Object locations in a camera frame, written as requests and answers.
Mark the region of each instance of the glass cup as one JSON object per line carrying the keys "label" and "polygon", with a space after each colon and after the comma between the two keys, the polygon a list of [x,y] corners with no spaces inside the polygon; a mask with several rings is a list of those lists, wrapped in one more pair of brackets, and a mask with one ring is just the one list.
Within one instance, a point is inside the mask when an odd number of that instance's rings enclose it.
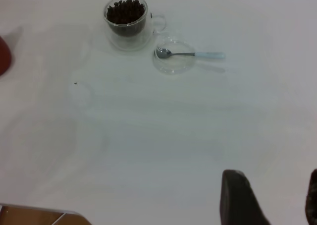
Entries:
{"label": "glass cup", "polygon": [[[127,24],[112,23],[107,18],[107,9],[109,6],[114,6],[114,3],[119,1],[120,0],[111,0],[104,8],[106,36],[118,49],[123,51],[135,51],[141,49],[148,43],[153,34],[160,33],[160,31],[164,30],[166,27],[165,17],[162,14],[153,15],[151,12],[149,12],[148,5],[144,0],[138,0],[140,4],[143,4],[145,9],[145,12],[138,20]],[[163,24],[159,30],[154,27],[155,18],[160,18],[163,21]]]}

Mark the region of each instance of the white tabletop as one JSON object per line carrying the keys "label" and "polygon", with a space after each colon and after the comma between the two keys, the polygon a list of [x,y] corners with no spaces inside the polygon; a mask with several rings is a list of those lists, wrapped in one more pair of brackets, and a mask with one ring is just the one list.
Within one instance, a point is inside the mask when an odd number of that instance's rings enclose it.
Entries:
{"label": "white tabletop", "polygon": [[317,167],[316,0],[146,0],[227,59],[168,76],[106,40],[108,0],[0,0],[0,203],[93,225],[219,225],[240,169],[272,224],[306,224]]}

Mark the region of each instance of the glass mug handle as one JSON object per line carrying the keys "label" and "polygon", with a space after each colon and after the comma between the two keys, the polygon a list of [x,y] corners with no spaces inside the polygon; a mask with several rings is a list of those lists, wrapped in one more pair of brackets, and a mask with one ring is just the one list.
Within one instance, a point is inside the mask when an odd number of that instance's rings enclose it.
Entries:
{"label": "glass mug handle", "polygon": [[[155,27],[155,23],[154,23],[155,19],[159,21],[159,24],[160,24],[159,28]],[[166,28],[166,19],[164,14],[151,13],[151,20],[153,21],[153,27],[154,27],[153,34],[160,34]]]}

